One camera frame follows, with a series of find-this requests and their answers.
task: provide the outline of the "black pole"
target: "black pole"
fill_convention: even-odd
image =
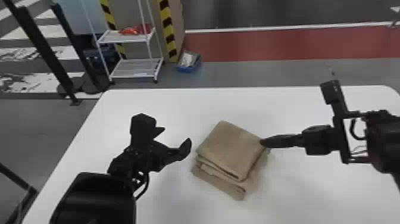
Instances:
[[[17,7],[14,5],[12,0],[3,0],[3,1],[12,14],[14,14],[17,11]]]
[[[24,214],[27,212],[27,208],[36,198],[38,191],[1,163],[0,163],[0,173],[4,174],[8,179],[12,180],[20,188],[27,191],[26,196],[22,199],[22,201],[14,209],[14,211],[6,221],[6,224],[12,224],[15,223],[20,212]]]
[[[96,75],[94,74],[93,69],[90,66],[88,60],[86,59],[86,56],[83,53],[75,35],[74,35],[74,32],[71,29],[71,26],[69,25],[67,19],[65,18],[65,15],[63,13],[63,9],[61,8],[61,6],[58,3],[51,4],[51,9],[54,12],[54,14],[57,16],[58,21],[60,22],[62,28],[64,29],[69,40],[71,41],[71,44],[74,47],[80,61],[82,62],[82,65],[85,68],[86,73],[89,76],[92,83],[96,86],[96,88],[99,90],[99,92],[107,90],[107,88],[110,85],[110,81],[107,78],[107,79],[105,79],[107,83],[100,83],[99,80],[96,78]]]
[[[61,65],[60,61],[55,56],[42,32],[40,32],[35,21],[32,19],[28,9],[26,7],[16,8],[11,0],[4,0],[4,3],[10,9],[15,19],[17,19],[18,23],[32,41],[36,49],[39,51],[42,58],[46,61],[47,65],[52,70],[61,86],[65,89],[67,95],[71,98],[72,105],[79,105],[80,101],[75,97],[74,94],[74,84],[68,77],[63,65]]]

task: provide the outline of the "white floor marking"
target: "white floor marking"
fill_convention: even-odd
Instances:
[[[38,15],[36,18],[56,18],[55,14],[53,13],[53,10],[46,10],[44,13]]]
[[[79,59],[72,46],[53,46],[52,50],[60,60]],[[2,61],[26,61],[40,58],[36,48],[0,48],[0,62]]]
[[[35,2],[38,2],[38,1],[41,1],[41,0],[22,0],[22,1],[19,1],[19,2],[15,3],[15,6],[16,7],[20,7],[20,6],[27,6],[28,7],[29,5],[34,4]],[[3,20],[3,19],[5,19],[5,18],[7,18],[7,17],[9,17],[11,15],[12,14],[8,10],[8,8],[4,8],[4,9],[0,10],[0,20]]]
[[[61,25],[47,25],[39,26],[39,30],[42,32],[45,38],[65,38],[67,35],[64,32]],[[28,39],[24,30],[20,27],[7,33],[0,40],[12,40],[12,39]]]
[[[99,94],[86,94],[84,92],[77,92],[75,93],[75,97],[78,99],[100,99],[101,95],[103,93],[99,93]]]
[[[68,73],[70,78],[81,77],[84,72]],[[26,75],[5,74],[0,76],[1,86],[10,82],[4,92],[12,93],[56,93],[60,84],[53,73],[32,73]]]
[[[392,11],[399,13],[400,12],[400,6],[394,6],[390,8]]]

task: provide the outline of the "towel stack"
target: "towel stack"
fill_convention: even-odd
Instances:
[[[231,123],[221,121],[197,149],[192,172],[198,178],[243,200],[255,186],[265,162],[260,138]]]

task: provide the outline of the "cable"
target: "cable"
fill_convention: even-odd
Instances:
[[[143,191],[141,191],[137,196],[136,196],[136,200],[138,200],[149,188],[149,183],[150,183],[150,176],[149,176],[149,172],[146,173],[146,185],[145,188],[143,189]]]
[[[355,134],[355,132],[354,132],[354,127],[355,127],[355,122],[356,122],[357,120],[356,119],[351,119],[351,123],[350,123],[350,134],[351,134],[351,136],[353,136],[353,138],[355,138],[356,140],[359,140],[359,141],[363,141],[363,140],[365,140],[365,137],[359,137],[359,136],[357,136],[356,134]]]

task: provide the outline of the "white table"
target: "white table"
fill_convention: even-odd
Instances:
[[[350,110],[400,114],[400,97],[385,86],[343,88]],[[398,223],[400,195],[389,175],[368,164],[344,165],[339,154],[309,157],[303,149],[273,150],[257,191],[245,201],[194,177],[196,147],[220,120],[262,137],[331,124],[332,111],[318,87],[135,89],[103,94],[64,154],[24,222],[48,223],[79,172],[104,173],[129,143],[132,115],[146,113],[166,131],[168,146],[193,140],[182,162],[151,174],[137,202],[137,223]]]

